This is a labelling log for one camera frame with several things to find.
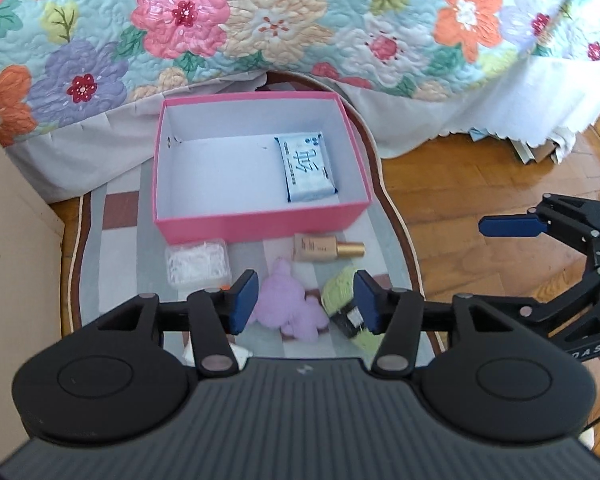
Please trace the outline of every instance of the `pink box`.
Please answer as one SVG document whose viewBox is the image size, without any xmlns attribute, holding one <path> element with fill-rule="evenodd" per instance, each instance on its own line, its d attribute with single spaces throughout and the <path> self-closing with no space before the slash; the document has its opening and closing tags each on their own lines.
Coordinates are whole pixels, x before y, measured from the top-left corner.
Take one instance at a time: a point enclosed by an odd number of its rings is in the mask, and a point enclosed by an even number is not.
<svg viewBox="0 0 600 480">
<path fill-rule="evenodd" d="M 275 137 L 309 132 L 324 137 L 338 192 L 290 203 Z M 328 92 L 167 99 L 155 160 L 154 222 L 169 244 L 340 231 L 372 197 L 340 97 Z"/>
</svg>

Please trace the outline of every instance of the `plastic container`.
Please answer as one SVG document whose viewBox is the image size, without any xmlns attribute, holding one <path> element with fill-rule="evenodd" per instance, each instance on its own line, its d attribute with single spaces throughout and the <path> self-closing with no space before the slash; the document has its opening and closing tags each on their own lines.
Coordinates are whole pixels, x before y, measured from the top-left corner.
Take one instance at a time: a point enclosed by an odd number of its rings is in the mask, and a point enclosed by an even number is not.
<svg viewBox="0 0 600 480">
<path fill-rule="evenodd" d="M 231 269 L 224 240 L 167 247 L 167 280 L 179 290 L 229 288 Z"/>
</svg>

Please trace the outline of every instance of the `ribbed black surface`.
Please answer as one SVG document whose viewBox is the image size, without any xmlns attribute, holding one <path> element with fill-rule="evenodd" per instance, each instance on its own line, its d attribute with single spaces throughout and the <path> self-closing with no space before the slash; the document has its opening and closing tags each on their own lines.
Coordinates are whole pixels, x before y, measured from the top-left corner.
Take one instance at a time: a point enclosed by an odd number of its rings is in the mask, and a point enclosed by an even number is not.
<svg viewBox="0 0 600 480">
<path fill-rule="evenodd" d="M 11 480 L 582 480 L 600 478 L 600 461 L 573 439 L 472 442 L 433 420 L 406 384 L 374 380 L 357 360 L 250 359 L 238 376 L 200 384 L 176 418 L 140 439 L 99 449 L 33 440 L 1 471 Z"/>
</svg>

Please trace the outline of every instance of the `bed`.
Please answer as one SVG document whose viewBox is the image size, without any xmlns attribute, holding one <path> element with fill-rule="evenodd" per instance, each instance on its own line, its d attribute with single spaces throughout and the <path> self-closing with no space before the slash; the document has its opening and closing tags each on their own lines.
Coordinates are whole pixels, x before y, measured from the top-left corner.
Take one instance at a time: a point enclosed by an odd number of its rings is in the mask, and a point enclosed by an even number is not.
<svg viewBox="0 0 600 480">
<path fill-rule="evenodd" d="M 269 70 L 337 88 L 382 156 L 471 127 L 564 155 L 600 112 L 600 0 L 0 0 L 0 143 L 63 200 L 153 155 L 165 96 Z"/>
</svg>

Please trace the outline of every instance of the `gold bottle cap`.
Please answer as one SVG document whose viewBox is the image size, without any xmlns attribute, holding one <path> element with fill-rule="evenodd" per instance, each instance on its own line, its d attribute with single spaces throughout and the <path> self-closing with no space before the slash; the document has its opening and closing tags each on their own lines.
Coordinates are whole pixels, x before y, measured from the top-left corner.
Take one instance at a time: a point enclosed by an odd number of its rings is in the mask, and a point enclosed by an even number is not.
<svg viewBox="0 0 600 480">
<path fill-rule="evenodd" d="M 362 258 L 365 255 L 365 245 L 351 242 L 338 242 L 340 258 Z"/>
</svg>

